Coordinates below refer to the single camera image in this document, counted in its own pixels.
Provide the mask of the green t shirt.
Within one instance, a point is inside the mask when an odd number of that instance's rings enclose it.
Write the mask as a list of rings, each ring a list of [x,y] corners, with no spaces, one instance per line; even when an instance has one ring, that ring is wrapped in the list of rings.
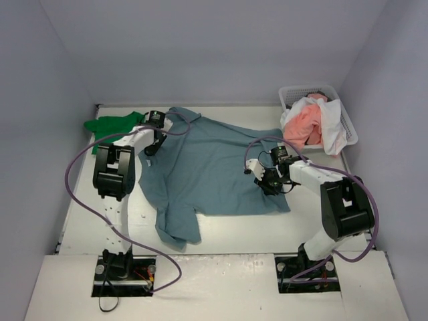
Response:
[[[126,116],[101,116],[84,123],[84,128],[94,135],[94,140],[118,133],[128,133],[144,122],[145,115],[131,112]]]

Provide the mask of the grey-blue t shirt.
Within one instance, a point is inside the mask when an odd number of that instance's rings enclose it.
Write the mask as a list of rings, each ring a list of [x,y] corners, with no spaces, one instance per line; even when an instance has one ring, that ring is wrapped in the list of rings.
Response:
[[[280,129],[252,130],[218,122],[181,107],[170,109],[169,136],[153,156],[139,154],[140,188],[156,209],[161,241],[183,249],[199,243],[197,213],[264,215],[287,213],[284,196],[266,196],[244,174],[244,158],[277,146]]]

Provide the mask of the white laundry basket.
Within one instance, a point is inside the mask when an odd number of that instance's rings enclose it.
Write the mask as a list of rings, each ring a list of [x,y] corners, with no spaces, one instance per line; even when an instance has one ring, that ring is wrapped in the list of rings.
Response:
[[[314,94],[316,92],[321,92],[321,95],[324,95],[330,100],[339,99],[339,95],[336,90],[328,84],[304,84],[297,86],[284,86],[278,90],[280,102],[283,108],[283,114],[280,118],[280,124],[282,129],[284,129],[286,123],[286,116],[288,115],[293,104],[301,98],[306,97],[308,94]],[[356,144],[358,142],[358,135],[354,129],[354,126],[348,116],[348,113],[343,103],[341,103],[340,122],[346,132],[347,145],[349,146]]]

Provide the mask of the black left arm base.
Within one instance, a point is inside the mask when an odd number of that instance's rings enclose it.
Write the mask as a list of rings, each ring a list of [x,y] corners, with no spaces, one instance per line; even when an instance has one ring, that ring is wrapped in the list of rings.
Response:
[[[151,297],[156,273],[154,257],[134,257],[129,272],[122,273],[117,267],[109,267],[98,258],[94,270],[91,297]]]

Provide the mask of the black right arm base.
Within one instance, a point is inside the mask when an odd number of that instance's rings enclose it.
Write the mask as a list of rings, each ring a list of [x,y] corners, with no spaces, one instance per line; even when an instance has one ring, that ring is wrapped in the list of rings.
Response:
[[[340,292],[334,259],[314,268],[321,261],[308,261],[298,255],[276,255],[275,268],[280,294],[320,294]]]

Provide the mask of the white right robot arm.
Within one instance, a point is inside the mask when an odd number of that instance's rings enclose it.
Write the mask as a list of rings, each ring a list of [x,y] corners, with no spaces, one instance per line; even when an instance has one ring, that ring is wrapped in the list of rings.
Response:
[[[256,158],[246,161],[245,172],[267,196],[284,194],[284,185],[303,186],[320,198],[322,227],[301,244],[297,270],[310,276],[342,243],[375,226],[369,198],[359,179],[340,171],[321,169],[307,158],[290,156],[283,146],[270,150],[273,166],[265,167]]]

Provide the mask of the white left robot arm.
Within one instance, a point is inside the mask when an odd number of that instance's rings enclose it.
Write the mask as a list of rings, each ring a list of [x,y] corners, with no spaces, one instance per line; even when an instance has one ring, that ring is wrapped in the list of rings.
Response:
[[[112,143],[99,144],[93,186],[102,199],[102,216],[113,231],[113,235],[106,238],[102,257],[110,264],[109,271],[117,280],[127,280],[134,271],[132,244],[128,240],[128,201],[136,182],[136,156],[142,151],[154,155],[171,126],[165,113],[154,110],[128,135]]]

